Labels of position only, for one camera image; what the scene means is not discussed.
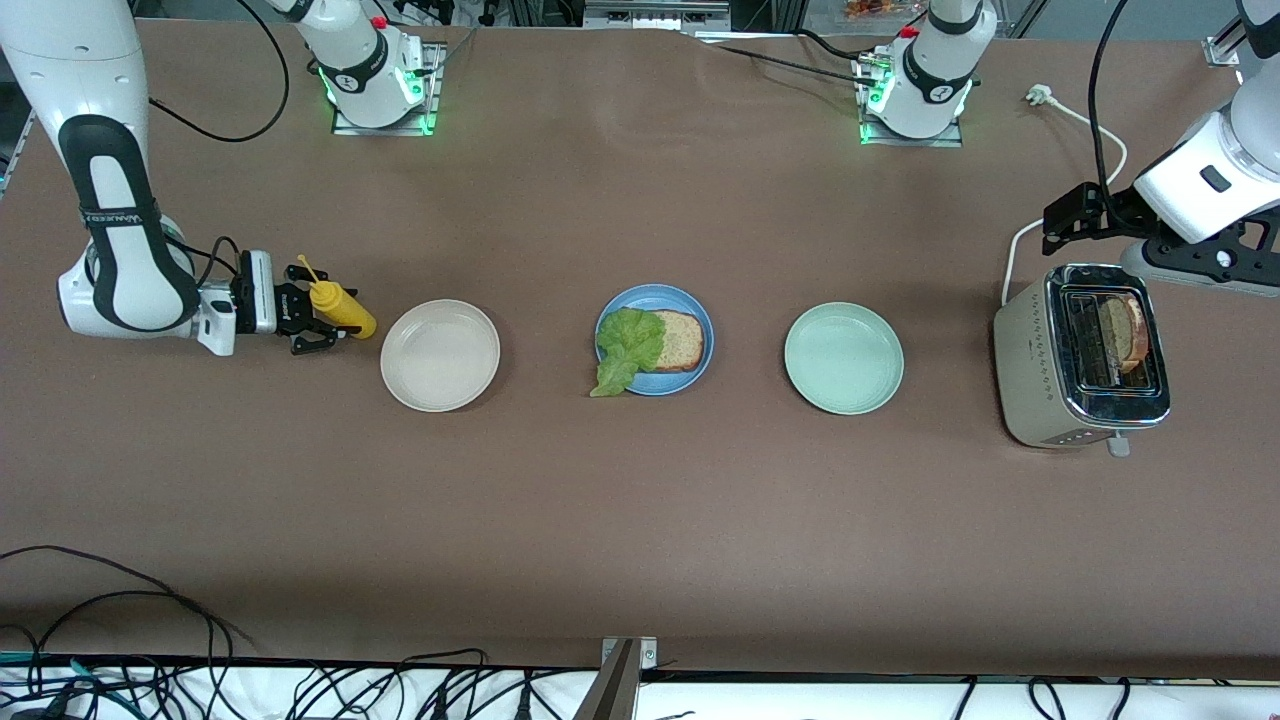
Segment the white round plate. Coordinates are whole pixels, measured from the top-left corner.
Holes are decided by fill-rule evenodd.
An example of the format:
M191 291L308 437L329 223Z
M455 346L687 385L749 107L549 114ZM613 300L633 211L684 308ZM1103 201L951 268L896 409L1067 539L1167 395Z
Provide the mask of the white round plate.
M438 299L406 311L387 332L381 378L390 395L420 413L448 413L479 398L500 365L500 337L483 310Z

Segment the metal table edge bracket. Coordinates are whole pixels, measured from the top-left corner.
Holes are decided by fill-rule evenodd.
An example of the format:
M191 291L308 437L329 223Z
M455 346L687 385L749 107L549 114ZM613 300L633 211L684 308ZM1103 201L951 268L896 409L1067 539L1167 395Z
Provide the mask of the metal table edge bracket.
M657 661L654 637L604 638L602 666L573 720L634 720L641 674Z

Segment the aluminium frame profile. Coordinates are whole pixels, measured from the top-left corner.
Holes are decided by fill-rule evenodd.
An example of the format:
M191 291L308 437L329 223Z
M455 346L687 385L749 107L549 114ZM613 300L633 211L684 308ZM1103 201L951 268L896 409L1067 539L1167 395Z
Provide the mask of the aluminium frame profile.
M1239 67L1240 50L1247 46L1245 23L1242 17L1229 20L1215 35L1206 37L1202 45L1210 67Z

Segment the green lettuce leaf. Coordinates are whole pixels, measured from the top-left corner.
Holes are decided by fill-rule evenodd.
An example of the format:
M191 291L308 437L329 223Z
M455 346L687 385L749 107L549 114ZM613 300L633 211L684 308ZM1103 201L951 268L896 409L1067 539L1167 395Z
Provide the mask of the green lettuce leaf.
M596 368L596 386L590 396L623 393L643 372L657 368L666 347L666 323L654 311L622 307L609 313L596 331L596 347L604 354Z

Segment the silver two-slot toaster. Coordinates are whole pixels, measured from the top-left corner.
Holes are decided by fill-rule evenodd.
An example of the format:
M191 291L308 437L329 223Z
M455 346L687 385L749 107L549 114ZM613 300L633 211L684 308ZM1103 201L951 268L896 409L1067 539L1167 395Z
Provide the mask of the silver two-slot toaster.
M1149 328L1149 354L1128 374L1110 364L1100 323L1102 302L1115 293L1137 297ZM995 314L993 350L1004 421L1021 445L1103 443L1125 457L1130 437L1171 411L1148 290L1120 266L1073 263L1047 272Z

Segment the blue round plate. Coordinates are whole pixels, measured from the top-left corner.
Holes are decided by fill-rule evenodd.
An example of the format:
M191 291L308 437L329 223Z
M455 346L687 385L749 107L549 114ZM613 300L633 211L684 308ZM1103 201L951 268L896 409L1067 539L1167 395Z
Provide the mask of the blue round plate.
M672 311L689 315L698 322L703 340L701 355L698 363L690 369L681 369L678 372L639 372L634 382L627 387L630 393L649 397L676 395L692 386L705 373L716 350L716 332L710 322L710 314L691 293L669 284L650 283L634 286L617 295L605 305L595 328L598 360L603 361L607 356L605 347L600 345L605 319L622 307L650 313Z

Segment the grey metal box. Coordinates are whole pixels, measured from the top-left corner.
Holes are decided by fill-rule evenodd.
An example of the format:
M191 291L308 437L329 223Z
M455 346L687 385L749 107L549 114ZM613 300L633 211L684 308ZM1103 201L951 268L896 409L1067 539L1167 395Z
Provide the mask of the grey metal box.
M730 32L728 0L582 0L585 29L672 29Z

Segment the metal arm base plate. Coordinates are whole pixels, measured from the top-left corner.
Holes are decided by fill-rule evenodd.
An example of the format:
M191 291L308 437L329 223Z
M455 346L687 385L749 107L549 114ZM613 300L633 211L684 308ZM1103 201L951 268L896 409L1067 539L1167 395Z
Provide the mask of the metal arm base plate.
M449 45L384 29L383 64L347 70L323 67L333 105L333 135L428 137L434 135Z
M955 109L948 126L943 132L928 138L911 138L892 131L882 118L872 111L873 101L879 101L884 91L892 86L892 72L890 70L890 58L881 49L888 45L873 47L873 53L859 53L850 67L856 78L873 79L876 83L861 86L856 94L859 106L859 132L861 143L879 143L897 147L928 147L928 149L960 149L963 146L963 132L959 117L965 109L965 99L972 90L972 83L960 94L960 102Z

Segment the green round plate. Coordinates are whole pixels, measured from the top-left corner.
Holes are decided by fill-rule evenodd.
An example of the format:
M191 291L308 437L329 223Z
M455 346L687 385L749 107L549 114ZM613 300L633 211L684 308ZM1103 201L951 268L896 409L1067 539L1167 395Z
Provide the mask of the green round plate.
M858 304L828 302L804 311L783 342L792 387L810 405L852 416L884 406L905 373L902 345L890 323Z

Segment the brown bread slice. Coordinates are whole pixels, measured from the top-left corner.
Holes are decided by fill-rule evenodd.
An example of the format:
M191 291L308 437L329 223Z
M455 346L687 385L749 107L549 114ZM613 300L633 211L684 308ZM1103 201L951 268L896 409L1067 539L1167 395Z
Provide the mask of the brown bread slice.
M1139 300L1129 293L1106 297L1100 307L1103 348L1120 374L1135 370L1151 348L1149 328Z
M655 310L652 315L663 323L664 334L653 373L694 372L704 357L707 334L699 319L687 313Z

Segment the yellow squeeze bottle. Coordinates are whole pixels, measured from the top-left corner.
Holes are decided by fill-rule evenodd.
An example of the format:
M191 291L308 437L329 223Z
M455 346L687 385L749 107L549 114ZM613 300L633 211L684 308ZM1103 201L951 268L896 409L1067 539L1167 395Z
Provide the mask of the yellow squeeze bottle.
M347 328L347 333L356 340L371 338L378 331L378 322L356 299L355 292L334 281L321 279L303 254L298 254L297 259L308 274L308 299L314 310L333 325Z

